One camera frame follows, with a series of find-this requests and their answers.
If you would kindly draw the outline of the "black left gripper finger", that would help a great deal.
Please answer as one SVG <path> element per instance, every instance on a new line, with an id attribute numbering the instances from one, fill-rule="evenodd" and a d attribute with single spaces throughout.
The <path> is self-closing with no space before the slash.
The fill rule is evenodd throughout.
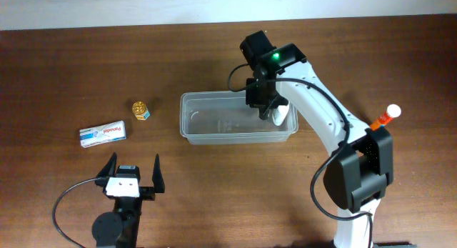
<path id="1" fill-rule="evenodd" d="M 164 178 L 161 173 L 161 166 L 160 166 L 160 156 L 156 154 L 154 160 L 154 170 L 151 178 L 154 184 L 154 192 L 155 193 L 164 193 L 165 192 L 165 183 Z"/>
<path id="2" fill-rule="evenodd" d="M 106 165 L 101 169 L 101 171 L 96 175 L 97 178 L 100 177 L 113 177 L 116 171 L 116 160 L 117 154 L 114 152 Z"/>

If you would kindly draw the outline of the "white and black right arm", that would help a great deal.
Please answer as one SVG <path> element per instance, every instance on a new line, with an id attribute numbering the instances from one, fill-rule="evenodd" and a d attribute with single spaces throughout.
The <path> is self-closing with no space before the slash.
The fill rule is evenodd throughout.
<path id="1" fill-rule="evenodd" d="M 243 91 L 246 104 L 258 109 L 260 119 L 282 124 L 294 106 L 316 132 L 329 158 L 310 183 L 313 203 L 337 221 L 333 247 L 374 247 L 374 214 L 393 182 L 393 138 L 354 116 L 322 84 L 306 56 L 295 44 L 275 47 L 263 31 L 240 44 L 253 76 Z M 338 213 L 326 211 L 316 198 L 319 178 Z"/>

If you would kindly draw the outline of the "white calamine lotion bottle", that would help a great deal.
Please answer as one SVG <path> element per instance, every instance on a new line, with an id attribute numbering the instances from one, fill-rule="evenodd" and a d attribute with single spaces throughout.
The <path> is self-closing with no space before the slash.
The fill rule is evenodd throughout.
<path id="1" fill-rule="evenodd" d="M 276 126 L 281 126 L 288 114 L 289 105 L 279 105 L 272 112 L 272 121 Z"/>

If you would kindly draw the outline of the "orange bottle white cap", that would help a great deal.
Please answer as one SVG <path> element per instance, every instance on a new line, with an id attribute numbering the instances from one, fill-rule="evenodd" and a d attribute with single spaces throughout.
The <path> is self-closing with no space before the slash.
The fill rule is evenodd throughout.
<path id="1" fill-rule="evenodd" d="M 401 115 L 401 108 L 397 104 L 390 104 L 386 107 L 386 110 L 379 118 L 377 118 L 373 123 L 370 124 L 370 128 L 373 131 L 376 131 L 380 127 L 384 127 L 390 123 L 393 119 Z"/>

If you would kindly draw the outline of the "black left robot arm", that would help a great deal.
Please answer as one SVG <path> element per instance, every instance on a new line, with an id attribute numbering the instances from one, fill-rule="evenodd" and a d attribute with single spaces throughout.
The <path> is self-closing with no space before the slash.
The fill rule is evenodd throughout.
<path id="1" fill-rule="evenodd" d="M 97 247 L 135 248 L 142 203 L 153 201 L 157 194 L 165 192 L 160 157 L 155 156 L 151 187 L 140 185 L 138 166 L 117 166 L 116 160 L 117 154 L 112 154 L 96 175 L 96 186 L 102 187 L 104 195 L 114 200 L 114 208 L 94 220 L 91 232 Z"/>

